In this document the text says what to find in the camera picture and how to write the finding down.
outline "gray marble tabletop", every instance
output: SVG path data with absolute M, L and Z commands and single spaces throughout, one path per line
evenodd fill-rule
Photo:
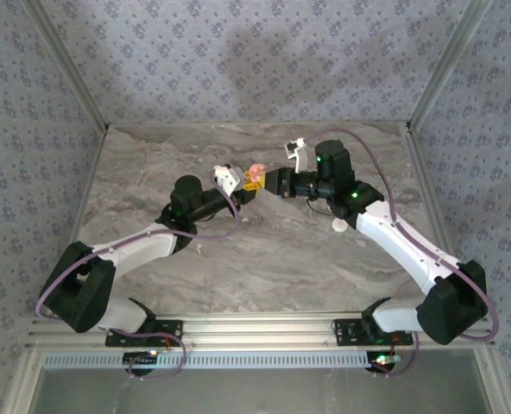
M 110 129 L 88 197 L 79 239 L 110 242 L 145 228 L 169 203 L 174 181 L 200 177 L 210 188 L 213 166 L 292 166 L 282 144 L 332 126 L 308 124 L 197 124 Z M 344 123 L 361 135 L 380 161 L 398 211 L 424 235 L 432 232 L 397 122 Z M 369 156 L 349 136 L 357 177 L 380 191 Z M 310 168 L 315 161 L 310 157 Z M 326 210 L 325 202 L 314 203 Z M 331 228 L 332 217 L 303 199 L 283 200 L 261 191 L 242 207 L 241 227 L 226 241 L 192 241 L 185 250 L 126 274 L 114 293 L 142 301 L 158 314 L 183 312 L 359 311 L 379 298 L 410 298 L 419 289 L 373 241 Z M 199 234 L 233 227 L 226 212 L 199 224 Z

